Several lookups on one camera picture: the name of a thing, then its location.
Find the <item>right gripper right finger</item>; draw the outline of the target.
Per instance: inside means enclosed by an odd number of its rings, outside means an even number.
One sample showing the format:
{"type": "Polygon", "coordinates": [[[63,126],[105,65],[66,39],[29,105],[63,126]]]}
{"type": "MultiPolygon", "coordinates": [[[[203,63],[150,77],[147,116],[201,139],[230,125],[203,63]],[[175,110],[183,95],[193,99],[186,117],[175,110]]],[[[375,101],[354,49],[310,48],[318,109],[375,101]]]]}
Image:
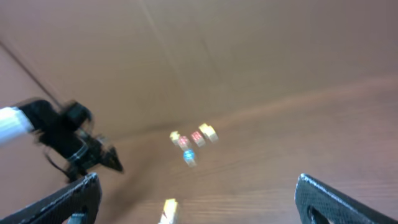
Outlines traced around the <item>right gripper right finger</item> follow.
{"type": "Polygon", "coordinates": [[[299,175],[294,200],[302,223],[397,224],[397,220],[308,174],[299,175]]]}

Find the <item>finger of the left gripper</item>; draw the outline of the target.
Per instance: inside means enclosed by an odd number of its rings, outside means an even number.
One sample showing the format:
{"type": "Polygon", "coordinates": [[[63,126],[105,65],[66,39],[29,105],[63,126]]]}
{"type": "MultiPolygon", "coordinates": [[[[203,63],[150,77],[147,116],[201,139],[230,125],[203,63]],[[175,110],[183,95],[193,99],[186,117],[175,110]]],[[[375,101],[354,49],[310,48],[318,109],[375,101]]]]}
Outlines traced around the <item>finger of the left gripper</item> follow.
{"type": "Polygon", "coordinates": [[[124,167],[119,160],[116,148],[114,146],[111,146],[108,149],[104,149],[102,151],[101,165],[120,173],[124,172],[124,167]]]}

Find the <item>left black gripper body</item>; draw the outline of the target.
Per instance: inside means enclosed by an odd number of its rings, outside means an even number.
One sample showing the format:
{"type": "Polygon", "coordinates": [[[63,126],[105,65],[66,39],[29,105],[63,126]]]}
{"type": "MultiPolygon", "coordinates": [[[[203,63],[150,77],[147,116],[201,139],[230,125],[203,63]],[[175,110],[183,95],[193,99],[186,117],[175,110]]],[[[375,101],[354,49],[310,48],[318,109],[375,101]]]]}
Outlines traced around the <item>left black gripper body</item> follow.
{"type": "Polygon", "coordinates": [[[103,164],[104,136],[70,133],[67,140],[71,149],[68,150],[66,174],[85,174],[88,169],[103,164]]]}

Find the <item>natural block letter W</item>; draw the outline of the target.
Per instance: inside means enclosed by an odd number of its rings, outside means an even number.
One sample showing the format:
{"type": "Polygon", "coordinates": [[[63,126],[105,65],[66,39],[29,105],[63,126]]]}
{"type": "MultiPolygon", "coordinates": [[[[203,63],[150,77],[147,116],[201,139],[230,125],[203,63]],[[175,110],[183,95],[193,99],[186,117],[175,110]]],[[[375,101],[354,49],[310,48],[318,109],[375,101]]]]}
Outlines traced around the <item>natural block letter W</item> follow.
{"type": "Polygon", "coordinates": [[[175,198],[167,199],[164,203],[158,224],[176,224],[178,215],[178,202],[175,198]]]}

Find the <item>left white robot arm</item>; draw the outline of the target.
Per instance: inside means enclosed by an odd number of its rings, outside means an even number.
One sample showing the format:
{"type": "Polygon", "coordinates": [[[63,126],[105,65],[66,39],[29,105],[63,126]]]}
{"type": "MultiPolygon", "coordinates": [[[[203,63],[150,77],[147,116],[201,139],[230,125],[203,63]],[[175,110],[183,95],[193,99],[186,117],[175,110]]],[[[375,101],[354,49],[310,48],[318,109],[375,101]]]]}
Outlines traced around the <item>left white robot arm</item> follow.
{"type": "Polygon", "coordinates": [[[76,101],[56,111],[47,100],[28,101],[17,106],[1,108],[1,144],[25,134],[34,134],[37,141],[62,156],[68,167],[62,169],[45,152],[54,168],[70,180],[88,173],[97,165],[123,173],[116,148],[107,146],[103,136],[92,136],[93,115],[76,101]]]}

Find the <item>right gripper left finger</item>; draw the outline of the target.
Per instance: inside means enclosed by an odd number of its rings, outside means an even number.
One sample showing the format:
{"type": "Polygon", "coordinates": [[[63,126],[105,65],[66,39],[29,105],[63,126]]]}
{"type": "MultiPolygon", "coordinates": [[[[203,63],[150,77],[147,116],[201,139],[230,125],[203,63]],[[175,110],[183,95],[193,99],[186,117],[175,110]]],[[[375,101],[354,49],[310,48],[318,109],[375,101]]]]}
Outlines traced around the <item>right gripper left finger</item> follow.
{"type": "Polygon", "coordinates": [[[94,223],[101,198],[100,180],[93,172],[2,218],[1,224],[94,223]]]}

